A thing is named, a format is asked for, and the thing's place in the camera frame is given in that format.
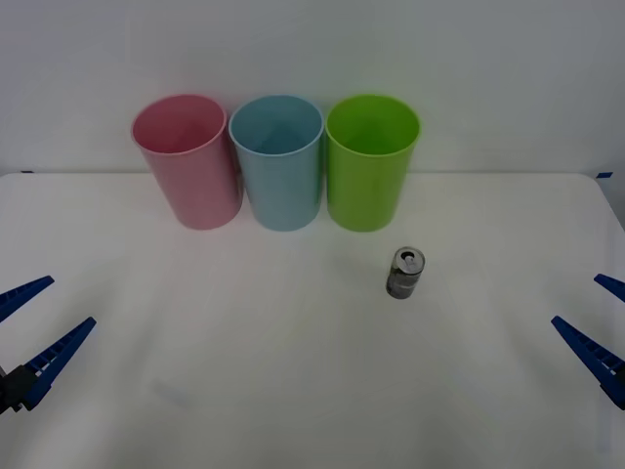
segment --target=table surface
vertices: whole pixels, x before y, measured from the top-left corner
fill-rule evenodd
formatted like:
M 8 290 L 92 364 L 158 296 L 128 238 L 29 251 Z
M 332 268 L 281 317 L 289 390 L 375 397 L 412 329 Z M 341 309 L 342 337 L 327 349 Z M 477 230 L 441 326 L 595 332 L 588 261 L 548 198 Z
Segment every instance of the table surface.
M 32 412 L 0 417 L 6 469 L 567 468 L 625 464 L 625 415 L 550 325 L 625 356 L 625 236 L 565 174 L 409 175 L 394 221 L 274 233 L 245 202 L 180 226 L 147 174 L 0 179 L 0 291 L 57 281 L 0 326 L 12 369 L 98 325 Z M 427 265 L 408 300 L 403 245 Z

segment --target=white wall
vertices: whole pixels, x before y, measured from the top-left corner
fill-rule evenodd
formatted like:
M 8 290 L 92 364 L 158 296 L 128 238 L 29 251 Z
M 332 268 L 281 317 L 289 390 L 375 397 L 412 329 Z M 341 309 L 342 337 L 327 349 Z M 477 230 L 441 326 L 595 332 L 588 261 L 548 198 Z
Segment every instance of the white wall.
M 619 0 L 0 0 L 0 170 L 142 170 L 134 114 L 373 91 L 421 114 L 422 171 L 610 169 Z

